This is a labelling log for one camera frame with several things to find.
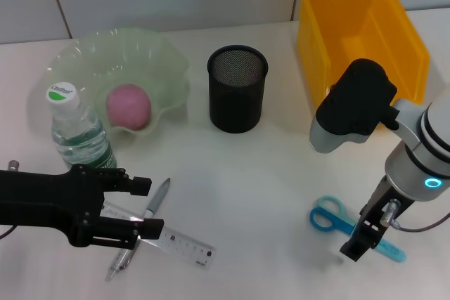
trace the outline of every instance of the table surface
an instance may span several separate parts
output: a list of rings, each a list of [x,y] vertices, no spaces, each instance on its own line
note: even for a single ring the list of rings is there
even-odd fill
[[[409,13],[431,57],[427,100],[450,83],[450,9]],[[168,113],[149,136],[113,138],[118,164],[153,186],[172,186],[157,212],[166,224],[217,248],[209,270],[141,245],[126,273],[104,282],[116,249],[71,247],[48,228],[18,228],[0,242],[2,299],[445,299],[450,294],[450,222],[426,233],[388,230],[408,259],[369,251],[358,263],[339,253],[341,233],[320,233],[307,215],[322,195],[356,215],[383,177],[399,139],[377,130],[364,145],[329,155],[309,146],[312,118],[295,52],[297,22],[166,33],[189,59],[185,110]],[[0,163],[59,174],[65,166],[49,135],[51,117],[39,80],[70,40],[0,46]],[[251,131],[231,135],[208,115],[206,63],[218,48],[250,45],[269,62],[263,115]],[[141,212],[149,197],[109,193]],[[450,194],[415,203],[402,217],[426,226],[448,211]]]

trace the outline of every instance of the ruler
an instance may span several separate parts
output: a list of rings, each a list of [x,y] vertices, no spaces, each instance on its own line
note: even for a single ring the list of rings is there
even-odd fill
[[[100,216],[130,221],[142,221],[141,216],[138,214],[108,202],[103,203]],[[164,226],[162,229],[160,239],[142,240],[142,242],[156,246],[168,254],[183,257],[185,260],[188,260],[203,269],[210,267],[216,253],[214,247],[184,235],[183,233],[172,230],[167,226]]]

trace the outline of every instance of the plastic bottle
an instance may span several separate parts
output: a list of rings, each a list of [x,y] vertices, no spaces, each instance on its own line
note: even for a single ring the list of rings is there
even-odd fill
[[[47,90],[46,99],[53,114],[53,142],[69,169],[73,164],[96,168],[117,166],[101,120],[81,103],[72,84],[54,84]]]

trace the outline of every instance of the pink ball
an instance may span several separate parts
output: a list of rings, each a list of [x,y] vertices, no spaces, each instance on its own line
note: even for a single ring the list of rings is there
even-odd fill
[[[142,129],[150,121],[151,104],[147,93],[133,84],[114,88],[106,99],[106,110],[113,126]]]

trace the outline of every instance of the yellow box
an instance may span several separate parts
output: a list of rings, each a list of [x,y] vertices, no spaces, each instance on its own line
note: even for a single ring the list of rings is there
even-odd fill
[[[397,98],[421,104],[430,57],[399,0],[301,0],[297,49],[316,109],[357,58],[379,63]]]

